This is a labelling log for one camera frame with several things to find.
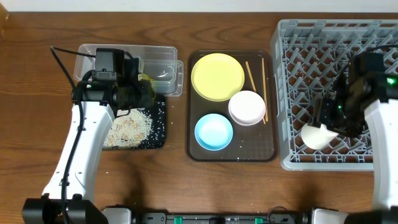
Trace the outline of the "white green cup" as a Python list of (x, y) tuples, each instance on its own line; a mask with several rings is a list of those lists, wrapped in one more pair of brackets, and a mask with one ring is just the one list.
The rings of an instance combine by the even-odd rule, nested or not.
[(328, 130), (324, 124), (321, 124), (319, 128), (305, 124), (300, 135), (307, 147), (319, 150), (336, 138), (338, 133)]

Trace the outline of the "pink bowl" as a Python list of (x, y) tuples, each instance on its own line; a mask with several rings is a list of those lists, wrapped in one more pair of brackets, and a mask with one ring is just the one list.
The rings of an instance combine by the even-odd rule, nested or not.
[(266, 115), (265, 102), (253, 91), (240, 91), (228, 103), (228, 112), (241, 126), (252, 126), (262, 121)]

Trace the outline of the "light blue bowl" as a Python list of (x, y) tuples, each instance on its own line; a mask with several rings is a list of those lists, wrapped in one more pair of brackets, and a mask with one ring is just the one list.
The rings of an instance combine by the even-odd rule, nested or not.
[(194, 136), (202, 148), (208, 151), (220, 151), (232, 141), (233, 127), (223, 115), (207, 114), (196, 123)]

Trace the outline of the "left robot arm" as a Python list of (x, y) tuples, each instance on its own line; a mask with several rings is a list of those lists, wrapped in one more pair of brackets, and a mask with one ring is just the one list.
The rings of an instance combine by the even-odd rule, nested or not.
[(150, 108), (155, 91), (139, 80), (139, 59), (121, 49), (98, 48), (94, 69), (72, 86), (72, 121), (65, 145), (40, 198), (28, 198), (25, 223), (134, 223), (130, 208), (94, 205), (95, 179), (106, 136), (118, 111)]

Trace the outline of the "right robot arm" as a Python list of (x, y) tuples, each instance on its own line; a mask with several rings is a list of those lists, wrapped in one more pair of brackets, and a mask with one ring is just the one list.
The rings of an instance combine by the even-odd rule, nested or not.
[(325, 208), (311, 211), (310, 223), (397, 223), (397, 76), (387, 73), (383, 46), (351, 58), (333, 90), (318, 100), (309, 126), (359, 136), (368, 128), (373, 150), (373, 209), (343, 213)]

